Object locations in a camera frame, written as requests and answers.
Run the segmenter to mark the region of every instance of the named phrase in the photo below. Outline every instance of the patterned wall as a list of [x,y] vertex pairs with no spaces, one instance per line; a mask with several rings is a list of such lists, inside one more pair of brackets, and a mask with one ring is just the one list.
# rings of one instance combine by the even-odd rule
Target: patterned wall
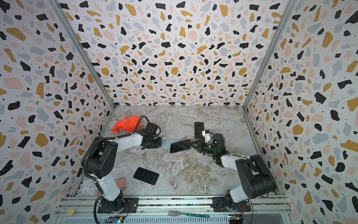
[[46,1],[0,7],[0,223],[49,223],[110,108]]
[[247,108],[297,223],[358,223],[357,10],[297,1]]
[[286,3],[60,2],[117,105],[242,104]]

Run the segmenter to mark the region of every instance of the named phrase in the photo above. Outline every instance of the marble tabletop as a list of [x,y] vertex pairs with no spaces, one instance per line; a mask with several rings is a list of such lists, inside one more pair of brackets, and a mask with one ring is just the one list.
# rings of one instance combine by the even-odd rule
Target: marble tabletop
[[[161,128],[163,139],[195,140],[194,122],[203,122],[205,130],[224,135],[227,151],[244,156],[257,154],[239,107],[118,106],[105,136],[128,133],[117,134],[110,130],[117,121],[133,115],[147,116]],[[216,165],[212,157],[193,148],[178,153],[170,153],[168,149],[141,148],[117,153],[113,175],[126,178],[124,195],[222,195],[240,183],[237,171]],[[156,184],[134,179],[138,167],[159,173]],[[94,183],[84,178],[77,195],[94,195],[96,191]]]

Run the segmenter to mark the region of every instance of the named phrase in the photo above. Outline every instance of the orange rubber toy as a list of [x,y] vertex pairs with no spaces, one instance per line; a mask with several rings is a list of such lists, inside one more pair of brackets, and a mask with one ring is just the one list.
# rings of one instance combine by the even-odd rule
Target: orange rubber toy
[[[133,132],[135,129],[135,126],[137,125],[138,121],[139,121],[138,116],[131,116],[129,117],[125,117],[123,120],[118,121],[115,125],[114,128],[111,130],[111,132],[115,132],[115,133],[119,133],[118,129],[122,128],[122,131],[128,130],[129,132]],[[139,123],[138,125],[138,130],[140,129],[140,125],[142,124],[142,121]]]

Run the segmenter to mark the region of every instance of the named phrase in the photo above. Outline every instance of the metal fork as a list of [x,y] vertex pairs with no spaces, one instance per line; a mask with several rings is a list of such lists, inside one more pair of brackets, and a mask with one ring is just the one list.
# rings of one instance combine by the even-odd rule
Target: metal fork
[[179,211],[172,211],[172,210],[168,211],[168,215],[173,216],[173,217],[178,217],[178,216],[183,215],[183,216],[191,216],[191,217],[209,218],[209,215],[201,215],[201,214],[193,214],[193,213],[182,213],[182,212],[179,212]]

